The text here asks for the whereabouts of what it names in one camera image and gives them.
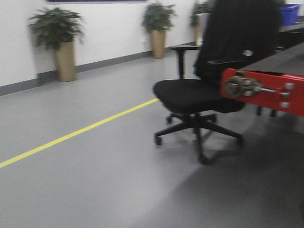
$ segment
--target gray desk surface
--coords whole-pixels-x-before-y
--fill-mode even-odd
[[[304,42],[241,70],[304,76]]]

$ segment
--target chair backrest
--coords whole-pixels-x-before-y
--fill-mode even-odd
[[[196,75],[206,77],[211,60],[240,58],[247,65],[274,54],[280,23],[274,0],[217,0],[195,63]]]

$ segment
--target metal bolt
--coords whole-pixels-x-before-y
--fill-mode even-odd
[[[285,86],[284,86],[284,88],[285,89],[288,89],[288,90],[291,90],[291,89],[294,89],[294,83],[292,83],[292,82],[287,82],[287,83],[285,83]]]
[[[252,91],[246,91],[244,93],[244,96],[252,96],[253,95],[253,92]]]
[[[254,88],[254,91],[255,91],[255,92],[260,92],[260,91],[261,91],[261,87],[260,87],[260,86],[256,86],[256,87]]]
[[[243,84],[245,86],[249,86],[249,85],[251,85],[251,81],[250,80],[245,80]]]
[[[289,102],[287,102],[287,101],[283,101],[283,102],[281,102],[281,107],[282,108],[289,108],[290,107],[290,103]]]

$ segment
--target plant pot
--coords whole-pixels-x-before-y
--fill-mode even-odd
[[[207,22],[210,13],[201,13],[198,14],[198,25],[195,28],[195,44],[196,46],[201,46],[203,43],[204,33],[206,31]]]
[[[164,58],[165,55],[166,30],[151,31],[151,45],[153,58]]]
[[[59,80],[70,82],[76,79],[74,64],[74,42],[60,43],[60,49],[55,52]]]

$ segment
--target potted plant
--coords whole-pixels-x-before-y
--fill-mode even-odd
[[[171,16],[176,16],[173,6],[164,6],[157,1],[149,4],[145,10],[142,25],[151,34],[154,58],[164,57],[166,30],[173,27]]]
[[[202,43],[202,32],[207,24],[210,12],[211,7],[209,2],[194,2],[190,16],[190,25],[195,28],[194,36],[197,46],[200,46]]]
[[[59,79],[63,82],[76,79],[74,64],[74,38],[82,37],[79,13],[61,8],[38,10],[29,20],[33,33],[37,35],[36,45],[55,51]]]

